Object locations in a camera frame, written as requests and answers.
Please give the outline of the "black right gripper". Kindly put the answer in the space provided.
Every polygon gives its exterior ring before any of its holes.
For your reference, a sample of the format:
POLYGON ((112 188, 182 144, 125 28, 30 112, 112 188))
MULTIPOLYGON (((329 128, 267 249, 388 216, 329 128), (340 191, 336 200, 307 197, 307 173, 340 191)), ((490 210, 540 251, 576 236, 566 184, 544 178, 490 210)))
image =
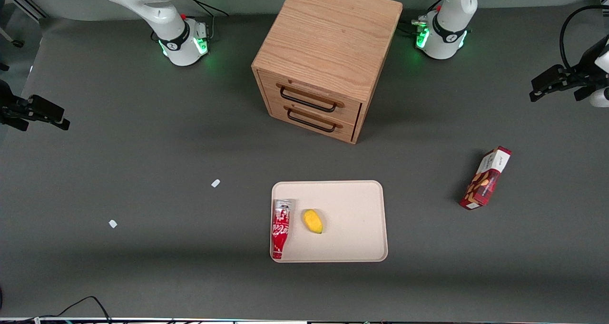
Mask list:
POLYGON ((24 118, 29 114, 29 107, 33 115, 39 116, 47 123, 67 131, 70 121, 64 118, 65 110, 52 101, 33 95, 29 98, 18 97, 13 94, 5 81, 0 81, 0 122, 2 125, 13 127, 19 131, 27 131, 29 122, 24 118))

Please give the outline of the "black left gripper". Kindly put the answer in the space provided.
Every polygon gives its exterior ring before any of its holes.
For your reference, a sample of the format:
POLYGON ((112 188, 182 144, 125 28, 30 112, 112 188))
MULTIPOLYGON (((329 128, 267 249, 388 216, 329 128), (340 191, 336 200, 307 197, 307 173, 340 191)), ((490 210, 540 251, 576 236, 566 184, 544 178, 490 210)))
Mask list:
POLYGON ((609 74, 609 39, 602 38, 587 49, 576 65, 570 65, 563 53, 563 65, 573 75, 580 77, 588 86, 581 84, 563 85, 565 79, 564 67, 554 65, 535 77, 531 81, 532 91, 529 93, 531 101, 539 101, 542 97, 554 92, 563 92, 575 88, 574 98, 582 101, 593 92, 593 86, 600 88, 608 86, 609 74))

